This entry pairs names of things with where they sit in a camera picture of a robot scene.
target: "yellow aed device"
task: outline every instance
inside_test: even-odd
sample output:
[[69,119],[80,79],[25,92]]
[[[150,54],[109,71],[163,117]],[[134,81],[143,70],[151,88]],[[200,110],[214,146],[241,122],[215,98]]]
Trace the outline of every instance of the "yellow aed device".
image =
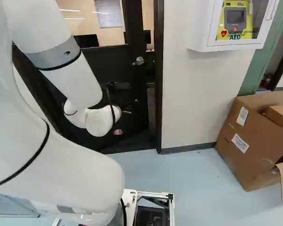
[[252,38],[252,0],[224,0],[216,40]]

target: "black cable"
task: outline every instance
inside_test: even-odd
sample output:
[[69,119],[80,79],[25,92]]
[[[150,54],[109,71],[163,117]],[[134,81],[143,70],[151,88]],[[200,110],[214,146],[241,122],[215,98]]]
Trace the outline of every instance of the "black cable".
[[30,164],[33,163],[33,161],[38,157],[38,155],[41,153],[41,151],[43,150],[43,148],[45,147],[47,140],[49,138],[49,134],[50,134],[50,128],[49,125],[46,121],[44,121],[46,123],[46,135],[45,138],[41,144],[41,146],[39,147],[39,149],[37,150],[37,152],[31,157],[31,159],[24,164],[24,166],[22,166],[19,170],[17,170],[16,172],[14,172],[12,175],[10,175],[8,178],[0,181],[0,185],[5,184],[6,182],[9,182],[11,179],[15,178],[16,176],[18,176],[20,173],[22,173],[27,167],[29,167]]
[[124,217],[124,226],[127,226],[127,213],[126,213],[126,206],[124,204],[123,199],[121,198],[122,210],[123,210],[123,217]]
[[110,82],[107,83],[106,93],[107,93],[107,97],[108,97],[108,101],[109,101],[109,105],[110,105],[110,109],[111,109],[111,113],[112,113],[113,126],[114,126],[115,125],[115,113],[114,113],[114,110],[113,110],[113,105],[112,105],[111,98],[110,98],[110,89],[109,89],[109,86],[111,84],[114,85],[114,82],[110,81]]
[[62,103],[62,110],[63,110],[63,113],[65,114],[65,115],[68,115],[68,116],[71,116],[71,115],[75,115],[76,113],[77,113],[77,110],[74,112],[74,113],[72,113],[72,114],[66,114],[65,113],[65,111],[64,111],[64,103]]

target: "metal frame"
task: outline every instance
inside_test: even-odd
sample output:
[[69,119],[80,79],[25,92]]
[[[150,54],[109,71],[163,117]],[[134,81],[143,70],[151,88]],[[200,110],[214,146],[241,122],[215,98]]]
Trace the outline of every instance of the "metal frame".
[[169,210],[169,223],[170,226],[175,226],[175,202],[174,202],[174,194],[173,193],[155,193],[155,192],[137,192],[137,198],[146,198],[146,200],[150,201],[148,198],[153,198],[154,201],[152,201],[154,204],[159,205],[163,208],[165,206],[162,206],[159,204],[159,201],[161,199],[167,200],[168,202],[168,207],[167,209]]
[[154,44],[155,44],[155,135],[156,151],[161,153],[162,137],[162,89],[164,61],[164,12],[165,0],[154,0]]
[[[169,212],[169,226],[175,226],[175,202],[174,202],[174,194],[172,193],[155,193],[155,192],[140,192],[131,189],[125,189],[122,198],[124,199],[124,203],[130,203],[127,208],[130,208],[130,211],[126,211],[127,219],[132,218],[136,219],[137,215],[137,201],[140,198],[144,198],[150,202],[153,202],[156,205],[160,205],[165,208]],[[168,205],[161,205],[161,200],[166,200]],[[127,226],[133,226],[133,220],[130,220],[130,224]],[[57,218],[53,222],[52,226],[59,226],[62,223],[62,220]]]

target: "floor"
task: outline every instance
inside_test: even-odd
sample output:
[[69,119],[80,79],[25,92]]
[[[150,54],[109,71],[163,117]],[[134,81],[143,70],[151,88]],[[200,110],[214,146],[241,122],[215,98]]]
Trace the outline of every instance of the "floor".
[[125,140],[99,150],[103,154],[124,153],[133,150],[148,150],[155,147],[155,136],[150,129],[135,134]]
[[[283,226],[280,185],[245,192],[214,149],[157,155],[112,154],[126,188],[175,194],[176,226]],[[0,226],[51,226],[53,219],[0,219]],[[74,226],[62,221],[61,226]]]

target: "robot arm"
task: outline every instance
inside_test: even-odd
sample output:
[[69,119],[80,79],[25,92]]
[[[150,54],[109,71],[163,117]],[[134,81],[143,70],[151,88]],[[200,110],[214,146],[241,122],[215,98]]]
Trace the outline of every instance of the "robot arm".
[[91,110],[102,91],[54,0],[4,0],[11,37],[43,75],[67,98],[65,117],[93,136],[108,133],[119,107]]
[[[100,86],[71,41],[54,0],[5,0],[4,7],[14,42],[73,106],[85,109],[100,101]],[[71,63],[64,60],[75,50]],[[59,62],[56,53],[63,53]],[[123,189],[124,173],[116,161],[63,138],[21,98],[0,0],[0,193],[43,205],[48,213],[59,210],[63,218],[84,225],[105,225],[113,218]]]

